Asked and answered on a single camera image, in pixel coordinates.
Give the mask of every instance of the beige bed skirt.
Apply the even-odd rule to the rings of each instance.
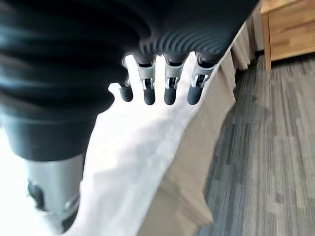
[[[255,39],[254,17],[242,26],[213,73],[138,236],[194,236],[200,226],[212,222],[203,188],[222,123],[235,103],[235,71],[246,70],[261,47]],[[194,60],[186,63],[193,65]]]

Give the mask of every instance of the wooden drawer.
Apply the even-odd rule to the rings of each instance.
[[[301,0],[269,13],[269,31],[283,32],[315,21],[315,0]]]
[[[315,21],[270,33],[271,60],[315,52]]]

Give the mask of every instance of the wooden nightstand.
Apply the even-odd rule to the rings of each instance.
[[[271,62],[315,52],[315,0],[264,0],[266,70]]]

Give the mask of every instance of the gray carpet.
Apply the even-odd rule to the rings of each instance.
[[[198,236],[315,236],[315,54],[263,60],[238,76]]]

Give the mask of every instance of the robotic hand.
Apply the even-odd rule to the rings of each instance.
[[[188,102],[202,89],[257,0],[1,0],[0,107],[28,190],[51,231],[79,208],[85,153],[119,83],[133,98],[122,58],[133,54],[144,100],[155,102],[155,56],[164,54],[171,105],[189,52],[197,55]]]

